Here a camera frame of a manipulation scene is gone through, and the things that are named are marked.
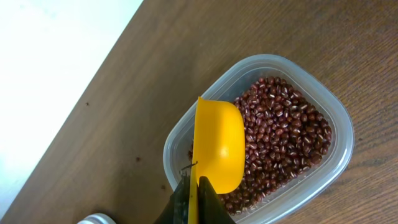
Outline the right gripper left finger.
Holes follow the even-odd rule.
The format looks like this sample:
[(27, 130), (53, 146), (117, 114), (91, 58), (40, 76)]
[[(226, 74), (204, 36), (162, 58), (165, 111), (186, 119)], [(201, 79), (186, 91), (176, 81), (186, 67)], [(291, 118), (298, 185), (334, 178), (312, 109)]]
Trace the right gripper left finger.
[(169, 202), (155, 224), (187, 224), (190, 198), (190, 177), (183, 175)]

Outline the yellow plastic measuring scoop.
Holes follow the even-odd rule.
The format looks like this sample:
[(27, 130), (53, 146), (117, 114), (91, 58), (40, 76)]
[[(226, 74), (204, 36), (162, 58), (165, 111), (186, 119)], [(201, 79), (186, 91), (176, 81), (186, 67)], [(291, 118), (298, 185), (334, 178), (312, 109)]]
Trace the yellow plastic measuring scoop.
[(199, 222), (198, 186), (206, 177), (217, 194), (235, 190), (245, 163), (244, 122), (240, 111), (226, 101), (197, 100), (190, 177), (188, 222)]

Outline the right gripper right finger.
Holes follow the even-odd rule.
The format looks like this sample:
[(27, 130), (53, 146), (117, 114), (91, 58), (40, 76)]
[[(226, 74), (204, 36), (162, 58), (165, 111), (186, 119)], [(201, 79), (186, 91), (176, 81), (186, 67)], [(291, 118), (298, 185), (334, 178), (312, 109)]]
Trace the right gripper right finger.
[(199, 224), (235, 224), (205, 176), (199, 178), (198, 219)]

